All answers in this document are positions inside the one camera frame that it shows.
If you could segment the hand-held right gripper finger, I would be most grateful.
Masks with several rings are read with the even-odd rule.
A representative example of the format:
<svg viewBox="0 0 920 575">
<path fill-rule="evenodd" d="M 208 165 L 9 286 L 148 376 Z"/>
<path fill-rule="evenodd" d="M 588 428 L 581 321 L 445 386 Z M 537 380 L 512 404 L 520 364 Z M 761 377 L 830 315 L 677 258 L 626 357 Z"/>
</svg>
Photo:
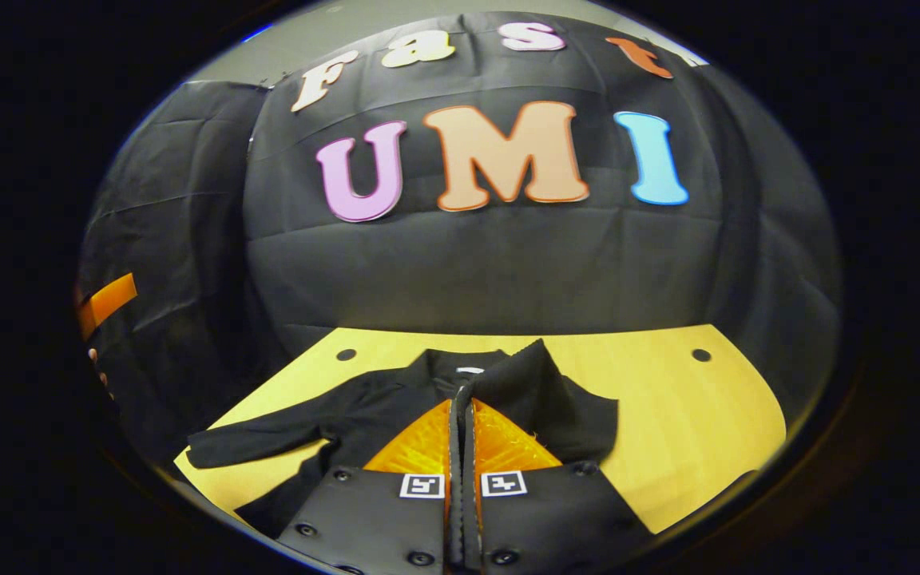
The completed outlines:
<svg viewBox="0 0 920 575">
<path fill-rule="evenodd" d="M 654 536 L 598 462 L 562 462 L 481 400 L 464 421 L 464 567 L 479 574 L 602 574 Z"/>
<path fill-rule="evenodd" d="M 333 466 L 279 535 L 351 574 L 449 574 L 463 560 L 462 455 L 453 400 L 362 466 Z"/>
</svg>

